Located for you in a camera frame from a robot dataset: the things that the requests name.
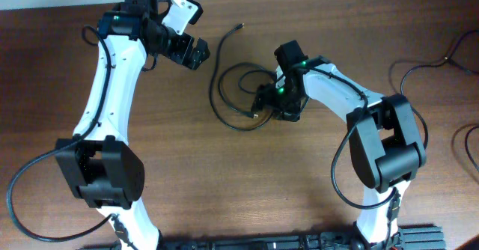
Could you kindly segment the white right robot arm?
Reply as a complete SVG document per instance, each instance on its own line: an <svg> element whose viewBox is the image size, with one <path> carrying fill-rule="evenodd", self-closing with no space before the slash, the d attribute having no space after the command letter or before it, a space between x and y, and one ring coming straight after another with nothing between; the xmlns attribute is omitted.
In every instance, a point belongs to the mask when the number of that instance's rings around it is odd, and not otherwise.
<svg viewBox="0 0 479 250"><path fill-rule="evenodd" d="M400 239L397 215L409 184L427 161L426 139L421 137L415 110L402 94L389 97L369 91L342 74L323 56L309 58L297 41L280 45L275 79L257 89L252 111L269 109L280 121L297 122L307 100L316 100L346 125L347 134L332 160L338 164L344 147L350 148L354 171L364 186L357 204L352 249L392 249Z"/></svg>

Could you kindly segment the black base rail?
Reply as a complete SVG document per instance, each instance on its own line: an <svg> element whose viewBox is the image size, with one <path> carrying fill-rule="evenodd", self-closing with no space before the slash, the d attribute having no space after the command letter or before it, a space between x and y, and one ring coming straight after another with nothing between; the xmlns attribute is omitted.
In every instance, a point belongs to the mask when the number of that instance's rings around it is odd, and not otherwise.
<svg viewBox="0 0 479 250"><path fill-rule="evenodd" d="M387 242L368 245L355 231L322 232L281 237L244 237L233 240L162 241L166 250L327 250L327 249L445 249L442 228L434 225L399 228Z"/></svg>

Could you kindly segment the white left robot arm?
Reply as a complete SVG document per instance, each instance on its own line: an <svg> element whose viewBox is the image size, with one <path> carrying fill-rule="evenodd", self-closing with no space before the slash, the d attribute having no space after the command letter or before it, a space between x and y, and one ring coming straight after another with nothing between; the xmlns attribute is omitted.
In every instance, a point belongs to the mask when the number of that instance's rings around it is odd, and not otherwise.
<svg viewBox="0 0 479 250"><path fill-rule="evenodd" d="M123 0L94 29L98 63L84 113L72 138L56 142L57 163L75 198L106 216L122 249L159 249L162 237L141 198L145 169L128 145L135 86L148 56L191 70L209 58L205 40L186 33L201 17L194 0Z"/></svg>

